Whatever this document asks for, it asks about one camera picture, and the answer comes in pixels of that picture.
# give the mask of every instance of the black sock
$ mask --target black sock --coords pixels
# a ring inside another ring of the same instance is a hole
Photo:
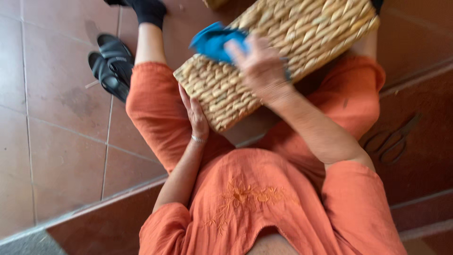
[[[139,24],[152,23],[162,30],[167,7],[160,0],[104,0],[109,5],[127,5],[134,9]]]

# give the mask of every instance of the orange dress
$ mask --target orange dress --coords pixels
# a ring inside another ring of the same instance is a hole
[[[378,118],[383,83],[373,60],[347,58],[308,99],[358,139]],[[135,67],[126,110],[171,173],[191,133],[171,70]],[[170,203],[152,214],[140,254],[244,254],[267,226],[303,255],[405,254],[379,177],[351,161],[326,173],[284,122],[250,148],[212,133],[189,208]]]

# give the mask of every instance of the hand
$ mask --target hand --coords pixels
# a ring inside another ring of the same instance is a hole
[[[226,52],[244,74],[244,85],[265,103],[292,91],[293,86],[286,80],[279,52],[269,47],[268,40],[251,34],[246,42],[250,47],[248,55],[235,40],[225,43]]]
[[[209,137],[209,124],[201,109],[200,102],[196,98],[189,99],[189,96],[180,84],[179,94],[181,94],[181,99],[187,109],[187,115],[192,125],[192,135],[206,140]]]

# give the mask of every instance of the black sandal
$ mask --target black sandal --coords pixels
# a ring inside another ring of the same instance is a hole
[[[134,57],[130,49],[116,36],[111,34],[100,34],[97,37],[97,44],[102,56],[108,61],[110,69],[130,87]]]
[[[123,103],[126,103],[126,98],[129,95],[129,83],[122,77],[111,70],[114,63],[125,62],[121,58],[113,58],[106,60],[99,52],[90,52],[88,55],[88,63],[96,79],[102,87],[110,94],[117,97]]]

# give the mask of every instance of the leg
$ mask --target leg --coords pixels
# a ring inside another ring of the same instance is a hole
[[[192,128],[178,91],[178,82],[166,65],[162,31],[141,23],[136,66],[126,111],[157,158],[170,173],[191,139]],[[234,146],[211,132],[202,166]]]
[[[353,46],[352,56],[339,61],[320,89],[308,97],[357,140],[379,117],[378,92],[385,80],[384,71],[373,59],[376,57],[376,35],[371,34],[363,40]],[[325,177],[324,166],[288,124],[277,124],[257,146],[286,157],[320,191]]]

